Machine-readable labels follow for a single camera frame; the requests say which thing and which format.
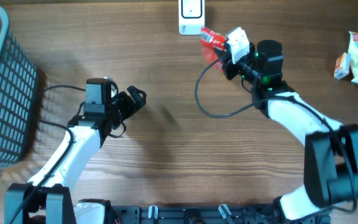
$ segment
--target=wooden tabletop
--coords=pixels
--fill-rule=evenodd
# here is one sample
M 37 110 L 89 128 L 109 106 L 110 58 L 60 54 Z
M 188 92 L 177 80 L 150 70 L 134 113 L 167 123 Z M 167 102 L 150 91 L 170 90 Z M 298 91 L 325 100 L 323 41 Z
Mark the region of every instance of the wooden tabletop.
M 73 203 L 103 198 L 113 205 L 270 203 L 303 184 L 303 146 L 282 126 L 251 108 L 227 119 L 201 113 L 195 81 L 207 66 L 197 36 L 178 32 L 176 1 L 4 6 L 11 30 L 37 65 L 42 86 L 85 86 L 113 77 L 120 90 L 134 85 L 147 104 L 128 119 L 124 138 L 107 139 L 86 165 Z M 285 79 L 325 115 L 358 124 L 358 86 L 333 79 L 336 57 L 358 32 L 358 3 L 337 1 L 211 1 L 206 25 L 226 33 L 237 26 L 253 42 L 283 44 Z M 54 90 L 40 116 L 61 124 L 84 100 L 76 90 Z M 216 70 L 200 84 L 212 113 L 251 102 L 239 77 Z M 47 162 L 63 131 L 40 124 L 24 161 L 0 170 L 0 223 L 4 194 Z M 333 223 L 358 223 L 334 212 Z

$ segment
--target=plastic basket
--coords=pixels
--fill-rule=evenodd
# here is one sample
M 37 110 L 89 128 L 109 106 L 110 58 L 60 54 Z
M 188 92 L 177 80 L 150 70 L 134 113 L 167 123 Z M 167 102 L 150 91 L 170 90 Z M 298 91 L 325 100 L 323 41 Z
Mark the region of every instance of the plastic basket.
M 24 157 L 37 84 L 35 66 L 9 30 L 9 17 L 0 7 L 0 168 Z

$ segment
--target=red object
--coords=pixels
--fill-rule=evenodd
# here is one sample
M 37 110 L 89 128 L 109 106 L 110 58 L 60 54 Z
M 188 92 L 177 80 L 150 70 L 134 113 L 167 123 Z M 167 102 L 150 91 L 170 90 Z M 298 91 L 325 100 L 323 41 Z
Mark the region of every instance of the red object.
M 206 27 L 201 28 L 200 42 L 203 47 L 204 59 L 209 63 L 218 59 L 219 57 L 216 54 L 215 49 L 225 50 L 225 41 L 226 37 L 224 35 L 214 32 Z M 216 63 L 215 67 L 223 73 L 222 62 Z

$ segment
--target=small orange and white box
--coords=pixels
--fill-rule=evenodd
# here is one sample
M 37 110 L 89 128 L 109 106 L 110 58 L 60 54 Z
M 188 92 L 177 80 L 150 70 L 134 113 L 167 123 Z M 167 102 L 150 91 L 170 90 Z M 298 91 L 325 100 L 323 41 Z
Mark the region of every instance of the small orange and white box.
M 348 53 L 343 53 L 336 59 L 334 78 L 341 79 L 349 74 L 351 66 L 351 56 Z

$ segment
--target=wooden table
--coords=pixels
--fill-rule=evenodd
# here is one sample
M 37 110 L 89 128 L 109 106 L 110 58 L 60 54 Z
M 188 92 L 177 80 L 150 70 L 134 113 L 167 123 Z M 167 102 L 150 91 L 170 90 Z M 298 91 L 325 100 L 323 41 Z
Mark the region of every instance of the wooden table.
M 147 92 L 147 105 L 126 121 L 121 139 L 107 139 L 78 181 L 74 203 L 103 198 L 113 205 L 270 203 L 303 183 L 303 146 L 282 126 L 249 109 L 227 119 L 202 114 L 195 81 L 207 66 L 197 36 L 178 33 L 176 1 L 4 6 L 11 30 L 32 58 L 42 85 L 84 86 L 110 76 L 124 90 Z M 336 57 L 358 32 L 358 3 L 336 1 L 211 1 L 206 25 L 218 32 L 243 27 L 250 40 L 283 44 L 284 79 L 317 110 L 358 123 L 358 86 L 335 80 Z M 65 124 L 84 100 L 75 90 L 47 94 L 43 119 Z M 251 102 L 240 79 L 210 71 L 200 100 L 213 113 Z M 40 124 L 30 154 L 0 170 L 4 194 L 49 159 L 63 131 Z M 358 223 L 334 212 L 333 223 Z

